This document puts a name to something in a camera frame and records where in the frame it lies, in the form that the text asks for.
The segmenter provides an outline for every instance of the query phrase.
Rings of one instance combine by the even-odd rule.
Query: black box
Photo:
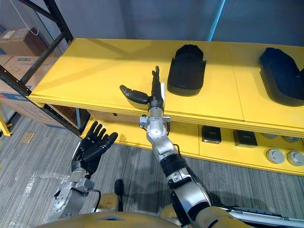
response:
[[[219,144],[222,141],[219,127],[203,126],[201,128],[202,141]]]
[[[257,139],[254,132],[234,130],[233,137],[236,146],[249,148],[257,146]]]

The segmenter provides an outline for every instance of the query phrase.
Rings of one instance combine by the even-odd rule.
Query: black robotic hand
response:
[[[115,142],[118,134],[116,132],[107,135],[106,129],[102,128],[102,124],[95,121],[86,137],[80,142],[77,151],[72,159],[71,170],[76,168],[83,168],[88,171],[91,176],[96,172],[100,162],[101,155],[103,155]]]

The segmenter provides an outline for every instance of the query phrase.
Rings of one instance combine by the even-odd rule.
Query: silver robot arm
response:
[[[140,118],[140,126],[147,128],[147,139],[167,177],[172,190],[173,207],[183,225],[193,224],[197,214],[211,206],[206,189],[194,180],[188,172],[188,165],[167,136],[165,123],[170,121],[163,116],[159,107],[149,109],[149,117]]]
[[[112,146],[118,136],[115,132],[104,135],[106,129],[101,128],[102,125],[95,121],[76,148],[71,162],[72,175],[54,195],[55,203],[49,222],[78,215],[90,191],[97,191],[100,199],[101,193],[93,189],[94,183],[90,178],[98,168],[101,155]]]
[[[211,206],[210,199],[206,189],[195,181],[186,161],[168,138],[166,126],[170,126],[170,117],[163,116],[164,88],[159,82],[158,66],[152,74],[151,96],[124,85],[121,85],[120,89],[131,101],[149,104],[149,115],[140,117],[140,127],[146,129],[147,139],[152,144],[153,152],[167,177],[172,190],[172,204],[180,222],[182,225],[193,224],[197,214]]]

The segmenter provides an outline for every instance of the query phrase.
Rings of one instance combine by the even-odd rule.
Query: yellow post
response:
[[[6,125],[6,123],[2,119],[2,116],[1,116],[1,102],[0,102],[0,129],[2,130],[2,132],[5,136],[10,136],[12,134],[12,132],[10,132],[8,130],[8,127],[10,127],[10,126],[12,126],[12,124]]]

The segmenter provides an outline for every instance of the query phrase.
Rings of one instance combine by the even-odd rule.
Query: shelf board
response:
[[[184,44],[195,44],[207,61],[204,85],[196,96],[166,93],[165,114],[173,121],[304,138],[303,107],[278,104],[267,96],[258,57],[277,47],[302,64],[304,47],[206,41],[76,38],[34,88],[35,103],[140,116],[119,85],[150,94],[151,71],[160,67],[166,82],[171,58]]]
[[[82,137],[84,137],[93,123],[90,119]],[[137,124],[113,123],[99,121],[107,129],[107,133],[118,132],[116,143],[151,149],[152,146],[146,139],[144,132]],[[234,143],[233,130],[221,128],[222,142],[212,144],[203,142],[201,138],[201,125],[188,123],[171,123],[169,138],[173,143],[180,146],[180,152],[184,156],[204,159],[213,162],[220,162],[243,166],[248,168],[262,169],[267,171],[282,172],[304,176],[304,167],[293,166],[287,158],[281,164],[273,164],[266,157],[266,151],[271,148],[281,150],[285,156],[291,150],[304,154],[302,140],[294,143],[286,142],[281,136],[275,139],[267,139],[261,133],[256,133],[258,146],[255,148],[237,147]]]

